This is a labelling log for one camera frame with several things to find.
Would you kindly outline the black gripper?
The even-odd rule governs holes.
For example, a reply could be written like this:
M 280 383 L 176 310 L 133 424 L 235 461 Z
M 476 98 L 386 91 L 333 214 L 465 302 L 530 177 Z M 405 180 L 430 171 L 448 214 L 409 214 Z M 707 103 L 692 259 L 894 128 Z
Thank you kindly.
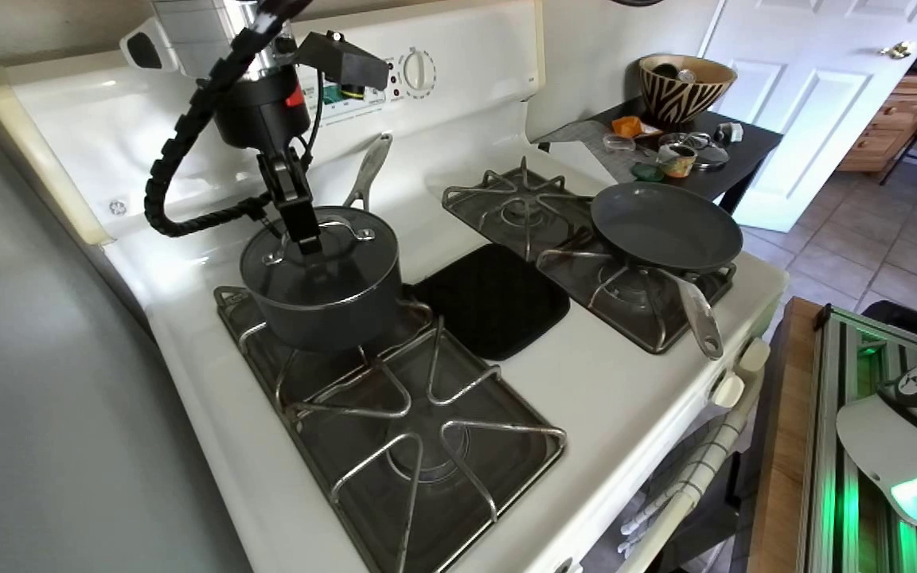
M 305 170 L 286 158 L 292 137 L 309 131 L 305 96 L 292 68 L 276 68 L 262 81 L 239 81 L 216 110 L 220 137 L 229 148 L 259 151 L 275 211 L 304 256 L 319 250 L 319 219 Z

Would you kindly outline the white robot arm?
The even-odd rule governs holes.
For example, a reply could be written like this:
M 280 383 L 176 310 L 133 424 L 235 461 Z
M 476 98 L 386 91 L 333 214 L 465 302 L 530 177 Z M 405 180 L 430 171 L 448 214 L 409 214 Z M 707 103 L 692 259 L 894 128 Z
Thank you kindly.
M 275 207 L 271 233 L 276 239 L 292 242 L 304 256 L 321 247 L 305 183 L 309 151 L 292 151 L 314 123 L 292 52 L 276 47 L 283 26 L 305 7 L 309 0 L 156 0 L 176 62 L 195 76 L 189 110 L 152 159 L 145 187 L 145 218 L 156 233 L 190 237 L 239 218 L 262 219 L 266 207 Z M 216 128 L 229 148 L 259 158 L 266 193 L 205 218 L 173 219 L 165 214 L 170 184 L 208 128 Z

